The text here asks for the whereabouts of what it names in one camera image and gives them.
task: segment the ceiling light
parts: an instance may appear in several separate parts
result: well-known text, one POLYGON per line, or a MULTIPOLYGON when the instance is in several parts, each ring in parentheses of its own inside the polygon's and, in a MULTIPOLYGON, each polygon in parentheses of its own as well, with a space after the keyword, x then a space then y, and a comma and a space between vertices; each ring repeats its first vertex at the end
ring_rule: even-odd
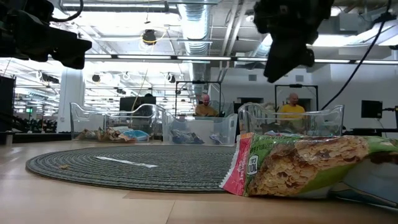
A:
POLYGON ((393 60, 364 60, 364 65, 398 65, 398 61, 393 60))
POLYGON ((144 44, 152 46, 156 44, 156 36, 155 36, 155 30, 153 29, 148 29, 145 30, 145 33, 142 35, 142 41, 144 44))
POLYGON ((179 60, 221 60, 221 61, 229 61, 231 57, 207 57, 207 56, 178 56, 179 60))
POLYGON ((160 55, 118 55, 120 59, 153 59, 153 60, 168 60, 171 59, 170 56, 160 56, 160 55))
POLYGON ((123 79, 126 81, 130 79, 129 72, 125 72, 125 74, 123 74, 123 79))
MULTIPOLYGON (((341 47, 346 44, 349 44, 352 41, 354 36, 348 35, 327 35, 327 34, 320 34, 318 39, 312 44, 315 47, 341 47)), ((271 35, 267 35, 266 38, 261 43, 265 46, 271 46, 272 44, 272 37, 271 35)))
POLYGON ((93 75, 93 77, 91 78, 93 82, 100 82, 101 81, 101 77, 99 75, 93 75))
POLYGON ((166 80, 169 81, 169 83, 175 83, 175 77, 174 75, 170 74, 170 72, 165 76, 166 80))
POLYGON ((268 58, 251 58, 251 57, 239 57, 236 60, 243 62, 266 62, 268 58))
POLYGON ((112 58, 112 55, 85 55, 85 58, 112 58))
POLYGON ((315 63, 349 63, 349 60, 315 59, 315 63))

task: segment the black frame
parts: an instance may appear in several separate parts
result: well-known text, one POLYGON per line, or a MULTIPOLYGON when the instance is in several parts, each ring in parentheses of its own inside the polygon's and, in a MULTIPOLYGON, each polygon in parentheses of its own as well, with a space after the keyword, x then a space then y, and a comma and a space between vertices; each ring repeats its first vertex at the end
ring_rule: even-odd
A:
POLYGON ((199 81, 199 80, 196 80, 196 81, 176 81, 175 82, 175 116, 177 117, 177 97, 178 97, 178 94, 177 94, 177 92, 178 92, 178 84, 179 83, 192 83, 192 84, 211 84, 211 83, 217 83, 218 84, 218 86, 220 87, 220 92, 219 92, 219 94, 220 94, 220 103, 219 103, 219 105, 218 105, 218 112, 219 113, 221 113, 221 82, 211 82, 211 81, 199 81))
POLYGON ((319 98, 318 98, 318 86, 317 85, 301 85, 301 84, 291 84, 291 85, 275 85, 275 106, 277 106, 277 89, 279 86, 287 86, 290 88, 303 88, 303 87, 314 87, 315 88, 315 98, 317 102, 317 111, 319 110, 319 98))

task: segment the clear plastic bin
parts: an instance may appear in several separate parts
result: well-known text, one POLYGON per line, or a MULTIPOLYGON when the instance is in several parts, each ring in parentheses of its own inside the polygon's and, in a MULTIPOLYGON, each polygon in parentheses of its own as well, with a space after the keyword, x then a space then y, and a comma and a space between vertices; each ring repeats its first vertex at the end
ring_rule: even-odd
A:
POLYGON ((163 141, 169 144, 234 146, 238 115, 226 118, 175 117, 167 114, 163 125, 163 141))
POLYGON ((275 113, 257 103, 238 109, 241 133, 267 132, 304 134, 308 136, 341 136, 344 106, 306 113, 275 113))
POLYGON ((71 103, 72 139, 108 142, 149 141, 162 135, 164 114, 165 110, 157 105, 144 104, 135 111, 124 112, 98 111, 71 103))

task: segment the fluorescent light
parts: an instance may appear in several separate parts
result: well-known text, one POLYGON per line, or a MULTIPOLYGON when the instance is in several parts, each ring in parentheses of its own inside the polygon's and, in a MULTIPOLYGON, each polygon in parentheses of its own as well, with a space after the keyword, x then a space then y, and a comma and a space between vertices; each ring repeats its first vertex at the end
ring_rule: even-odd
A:
POLYGON ((392 60, 364 60, 364 65, 398 65, 398 61, 392 60))
POLYGON ((345 35, 319 35, 312 46, 316 47, 341 47, 349 44, 351 36, 345 35))
POLYGON ((179 60, 222 60, 229 61, 231 57, 206 57, 206 56, 178 56, 179 60))
POLYGON ((244 62, 266 62, 266 61, 268 61, 268 58, 239 57, 239 58, 237 58, 237 60, 244 61, 244 62))
POLYGON ((349 63, 349 60, 315 59, 315 63, 349 63))
MULTIPOLYGON (((352 40, 352 36, 347 35, 325 35, 321 34, 318 39, 313 43, 312 46, 316 47, 341 47, 344 46, 352 40)), ((271 46, 272 37, 267 35, 266 38, 261 42, 262 45, 271 46)))
POLYGON ((34 103, 34 104, 44 104, 43 102, 39 102, 39 101, 30 101, 30 103, 34 103))
POLYGON ((167 60, 171 59, 170 56, 160 56, 160 55, 118 55, 120 59, 157 59, 157 60, 167 60))
POLYGON ((111 55, 85 55, 85 58, 112 58, 111 55))
MULTIPOLYGON (((393 26, 384 26, 381 32, 383 33, 384 31, 386 31, 386 30, 388 30, 388 29, 390 29, 392 27, 393 26)), ((370 30, 368 30, 366 32, 358 34, 356 37, 354 37, 354 40, 351 41, 350 43, 351 44, 361 44, 361 43, 364 43, 364 42, 372 39, 379 32, 379 28, 380 28, 379 24, 375 25, 372 29, 370 29, 370 30)))

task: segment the ceiling duct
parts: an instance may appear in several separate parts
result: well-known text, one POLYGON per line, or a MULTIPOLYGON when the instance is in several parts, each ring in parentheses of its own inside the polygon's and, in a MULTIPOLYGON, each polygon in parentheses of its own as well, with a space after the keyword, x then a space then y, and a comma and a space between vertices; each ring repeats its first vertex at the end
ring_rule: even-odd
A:
MULTIPOLYGON (((182 32, 188 40, 207 40, 209 37, 210 6, 201 4, 178 5, 182 18, 182 32)), ((188 55, 208 55, 209 43, 185 42, 188 55)), ((210 65, 207 63, 190 64, 191 80, 210 80, 210 65)), ((193 85, 193 92, 201 95, 203 85, 193 85)))

